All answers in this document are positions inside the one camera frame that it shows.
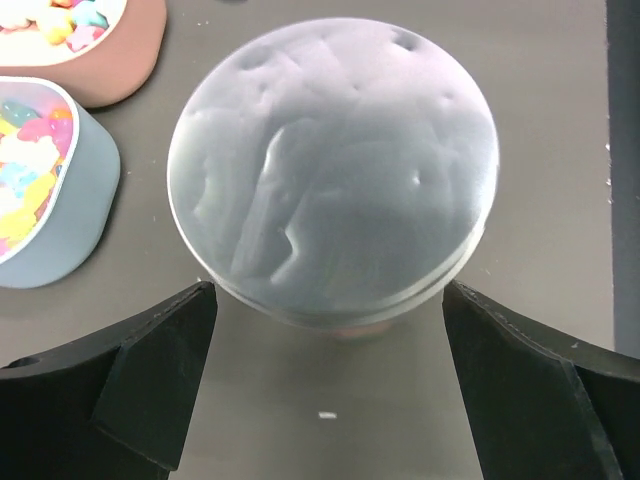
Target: round container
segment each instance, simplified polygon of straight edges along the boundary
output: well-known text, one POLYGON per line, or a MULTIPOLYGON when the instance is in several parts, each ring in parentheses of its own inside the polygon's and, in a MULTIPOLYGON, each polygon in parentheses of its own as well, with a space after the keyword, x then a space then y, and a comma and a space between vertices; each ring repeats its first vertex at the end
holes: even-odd
POLYGON ((77 53, 64 44, 49 47, 34 29, 0 35, 0 75, 51 80, 86 108, 133 94, 158 59, 167 6, 165 0, 104 1, 110 4, 109 28, 77 53))
POLYGON ((335 18, 218 65, 180 116, 167 181, 184 241, 225 290, 335 330, 442 289, 482 236, 498 168, 491 112, 456 60, 335 18))
POLYGON ((71 145, 46 209, 23 240, 0 255, 0 287, 39 287, 71 273, 95 248, 120 178, 120 155, 102 125, 52 82, 0 77, 0 99, 72 115, 71 145))

